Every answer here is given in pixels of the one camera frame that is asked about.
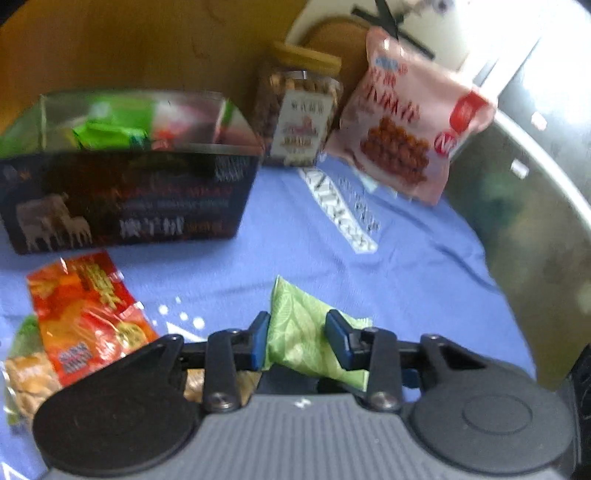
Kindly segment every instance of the pink package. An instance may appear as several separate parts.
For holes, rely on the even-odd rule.
[[[435,205],[447,182],[451,150],[492,122],[496,102],[404,50],[381,28],[369,30],[367,53],[369,70],[324,150]]]

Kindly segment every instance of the jar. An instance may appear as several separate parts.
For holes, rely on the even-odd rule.
[[[251,125],[265,146],[263,163],[312,166],[343,92],[340,58],[275,42],[259,80]]]

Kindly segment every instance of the box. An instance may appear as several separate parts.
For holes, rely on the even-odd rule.
[[[230,238],[261,155],[214,93],[46,95],[0,137],[0,215],[19,254]]]

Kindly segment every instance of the leaf pattern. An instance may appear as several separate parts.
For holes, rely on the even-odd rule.
[[[367,372],[343,370],[324,338],[324,321],[331,308],[277,277],[271,294],[271,323],[264,368],[278,363],[304,375],[330,377],[364,390]],[[344,313],[343,317],[354,328],[372,324],[368,318],[354,319]]]

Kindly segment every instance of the red snack packet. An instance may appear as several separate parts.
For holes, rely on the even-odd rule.
[[[324,150],[435,205],[447,182],[450,152],[492,122],[496,102],[404,50],[381,28],[369,30],[367,54],[369,70]]]
[[[63,386],[158,338],[105,251],[27,276],[43,347]]]

